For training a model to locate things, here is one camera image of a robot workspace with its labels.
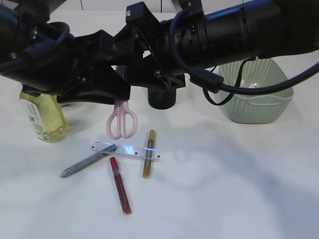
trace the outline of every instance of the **white wall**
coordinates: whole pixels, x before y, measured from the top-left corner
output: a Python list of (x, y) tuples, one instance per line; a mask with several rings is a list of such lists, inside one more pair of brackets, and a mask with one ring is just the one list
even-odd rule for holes
[[(0, 0), (11, 8), (15, 3)], [(59, 9), (64, 10), (125, 10), (128, 5), (140, 0), (67, 0)], [(173, 12), (170, 0), (144, 0), (152, 12)], [(202, 0), (204, 11), (217, 11), (242, 3), (242, 0)]]

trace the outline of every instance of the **yellow liquid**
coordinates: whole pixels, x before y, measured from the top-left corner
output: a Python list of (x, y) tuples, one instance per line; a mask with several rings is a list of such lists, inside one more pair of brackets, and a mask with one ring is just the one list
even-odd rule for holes
[[(31, 106), (31, 110), (33, 106), (37, 108), (37, 110), (33, 109), (36, 114), (31, 114), (29, 118), (39, 139), (55, 143), (68, 133), (69, 126), (63, 115), (61, 105), (56, 101), (56, 96), (42, 94), (35, 97), (21, 92), (20, 99), (33, 103), (34, 105), (27, 103), (29, 107)], [(38, 119), (37, 112), (41, 118), (39, 119), (41, 123), (34, 121), (34, 118)]]

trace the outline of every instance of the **plastic basket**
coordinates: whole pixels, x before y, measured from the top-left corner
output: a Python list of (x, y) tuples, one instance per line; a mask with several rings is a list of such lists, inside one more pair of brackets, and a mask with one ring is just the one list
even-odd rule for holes
[[(238, 71), (243, 61), (219, 67), (219, 74), (224, 77), (225, 84), (235, 85)], [(243, 68), (241, 87), (259, 88), (286, 81), (287, 77), (280, 67), (271, 59), (247, 62)], [(227, 92), (220, 92), (224, 99)], [(272, 123), (285, 111), (294, 96), (294, 90), (277, 92), (264, 96), (234, 97), (224, 105), (229, 118), (237, 123), (263, 124)]]

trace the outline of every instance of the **white surface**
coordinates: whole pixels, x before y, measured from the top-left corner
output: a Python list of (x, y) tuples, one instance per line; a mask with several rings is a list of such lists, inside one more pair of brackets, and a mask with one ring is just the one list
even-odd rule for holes
[[(84, 10), (126, 10), (126, 7), (140, 2), (139, 0), (82, 0)], [(144, 0), (149, 10), (160, 12), (160, 0)]]
[[(78, 36), (100, 28), (115, 34), (125, 17), (116, 11), (57, 11), (52, 20), (67, 22)], [(278, 63), (293, 76), (314, 56)], [(142, 162), (118, 159), (129, 217), (122, 215), (107, 159), (70, 178), (58, 177), (92, 154), (91, 143), (111, 141), (105, 122), (113, 107), (86, 104), (65, 111), (71, 133), (48, 144), (25, 121), (19, 84), (0, 80), (1, 239), (318, 238), (318, 78), (295, 87), (293, 102), (270, 125), (231, 122), (189, 82), (165, 111), (152, 109), (146, 91), (133, 87), (130, 109), (139, 129), (117, 142), (141, 147), (155, 129), (164, 162), (154, 164), (152, 178), (145, 180)]]
[(81, 0), (67, 0), (59, 10), (82, 10)]
[[(17, 3), (7, 0), (1, 0), (1, 3), (7, 7), (10, 7), (11, 9), (17, 6)], [(82, 10), (81, 0), (67, 0), (59, 7), (59, 10)]]

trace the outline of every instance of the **pink scissors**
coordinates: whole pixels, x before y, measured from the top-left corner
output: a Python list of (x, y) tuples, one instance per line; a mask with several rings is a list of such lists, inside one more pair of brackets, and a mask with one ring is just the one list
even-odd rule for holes
[[(116, 72), (126, 80), (127, 72), (126, 66), (117, 66)], [(130, 133), (126, 134), (126, 115), (130, 115), (133, 120), (133, 127)], [(111, 124), (112, 121), (117, 117), (118, 121), (118, 128), (117, 128), (117, 135), (114, 136), (111, 131)], [(138, 129), (138, 118), (136, 114), (129, 109), (129, 102), (128, 101), (119, 101), (115, 100), (114, 103), (114, 111), (111, 116), (108, 118), (106, 122), (106, 132), (111, 139), (120, 139), (123, 138), (130, 138), (132, 137)]]

